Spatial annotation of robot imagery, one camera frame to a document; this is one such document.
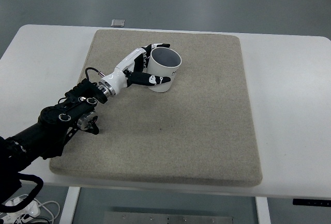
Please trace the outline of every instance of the white cable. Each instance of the white cable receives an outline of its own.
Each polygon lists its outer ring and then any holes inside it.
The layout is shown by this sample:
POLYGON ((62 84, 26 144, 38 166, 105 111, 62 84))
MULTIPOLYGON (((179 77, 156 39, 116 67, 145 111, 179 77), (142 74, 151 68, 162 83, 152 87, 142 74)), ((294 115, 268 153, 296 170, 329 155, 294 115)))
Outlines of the white cable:
POLYGON ((43 204, 41 204, 40 206, 44 206, 45 204, 48 204, 48 203, 55 203, 58 207, 58 211, 57 211, 57 214, 56 216, 54 217, 54 219, 56 219, 58 217, 58 215, 60 214, 60 211, 61 211, 61 207, 60 207, 60 204, 58 202, 55 202, 55 201, 48 201, 48 202, 44 202, 43 204))
MULTIPOLYGON (((28 194, 22 194, 22 195, 20 195, 20 196, 18 196, 18 197, 23 197, 23 196, 28 196, 28 194)), ((59 216, 59 214, 60 214, 60 211, 61 211, 61 207, 60 207, 60 204, 58 203, 58 202, 55 202, 55 201, 48 201, 48 202, 44 202, 44 203, 41 203, 38 199, 36 199, 36 198, 34 198, 34 200, 36 201, 36 202, 38 202, 39 203, 39 205, 38 205, 38 207, 43 207, 51 216, 52 216, 52 219, 50 220, 50 222, 52 223, 52 224, 54 224, 54 220, 59 216), (48 208, 46 208, 44 205, 45 204, 48 204, 48 203, 55 203, 56 205, 57 205, 57 207, 58 207, 58 211, 57 211, 57 214, 56 214, 56 216, 54 216, 53 215, 53 213, 48 209, 48 208)), ((29 222, 29 223, 36 223, 36 222, 45 222, 45 223, 47 223, 45 220, 44 221, 42 221, 42 220, 40 220, 40 221, 34 221, 34 222, 29 222)))

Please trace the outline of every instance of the beige pad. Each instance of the beige pad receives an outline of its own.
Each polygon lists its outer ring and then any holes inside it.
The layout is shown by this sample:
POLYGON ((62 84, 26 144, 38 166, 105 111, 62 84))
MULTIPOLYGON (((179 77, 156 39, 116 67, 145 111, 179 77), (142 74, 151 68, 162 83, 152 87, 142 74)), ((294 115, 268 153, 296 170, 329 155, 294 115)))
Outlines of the beige pad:
MULTIPOLYGON (((171 88, 156 93, 132 85, 99 103, 100 134, 79 131, 62 157, 51 159, 51 171, 121 181, 259 184, 262 172, 239 39, 99 30, 85 68, 112 73, 135 48, 150 43, 170 43, 183 59, 171 88)), ((93 71, 89 75, 93 82, 100 79, 93 71)))

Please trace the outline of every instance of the white cup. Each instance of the white cup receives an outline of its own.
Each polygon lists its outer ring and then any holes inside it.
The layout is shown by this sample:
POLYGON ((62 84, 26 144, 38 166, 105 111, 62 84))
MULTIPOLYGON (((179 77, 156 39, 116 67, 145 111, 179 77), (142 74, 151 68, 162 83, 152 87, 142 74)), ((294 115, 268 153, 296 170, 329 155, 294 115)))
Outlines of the white cup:
POLYGON ((182 58, 174 50, 166 47, 153 49, 149 57, 147 73, 160 77, 169 77, 171 81, 148 88, 155 92, 166 92, 174 81, 181 64, 182 58))

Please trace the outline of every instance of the metal bracket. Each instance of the metal bracket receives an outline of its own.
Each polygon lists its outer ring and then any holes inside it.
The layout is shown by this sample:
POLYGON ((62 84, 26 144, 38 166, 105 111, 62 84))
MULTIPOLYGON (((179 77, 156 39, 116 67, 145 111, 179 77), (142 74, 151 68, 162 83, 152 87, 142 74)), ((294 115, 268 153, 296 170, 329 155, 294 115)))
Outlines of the metal bracket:
POLYGON ((233 224, 232 217, 105 212, 104 222, 112 224, 233 224))

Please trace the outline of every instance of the robotic hand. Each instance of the robotic hand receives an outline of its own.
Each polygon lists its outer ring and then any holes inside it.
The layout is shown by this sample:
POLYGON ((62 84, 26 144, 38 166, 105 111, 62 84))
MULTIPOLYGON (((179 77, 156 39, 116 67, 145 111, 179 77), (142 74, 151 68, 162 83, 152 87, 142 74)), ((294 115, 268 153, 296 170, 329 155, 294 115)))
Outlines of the robotic hand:
POLYGON ((169 44, 156 43, 145 47, 137 48, 126 56, 116 67, 113 73, 103 76, 99 82, 99 89, 109 97, 117 95, 122 88, 132 84, 145 86, 155 86, 161 83, 170 82, 169 77, 159 77, 143 73, 143 69, 148 67, 151 51, 156 47, 170 47, 169 44))
POLYGON ((13 137, 0 137, 0 171, 5 178, 0 180, 0 203, 3 203, 20 187, 20 180, 33 181, 37 186, 22 202, 16 206, 0 204, 0 212, 14 213, 25 208, 38 194, 43 181, 35 175, 19 173, 35 159, 61 156, 64 146, 78 131, 99 133, 96 125, 98 118, 94 111, 97 102, 106 103, 108 97, 117 95, 124 87, 132 84, 154 86, 170 82, 168 77, 159 77, 143 73, 148 67, 152 49, 170 47, 169 44, 156 43, 137 48, 126 56, 105 76, 95 68, 85 70, 86 79, 65 93, 63 102, 44 108, 38 122, 13 137), (93 69, 101 76, 99 84, 89 81, 87 71, 93 69))

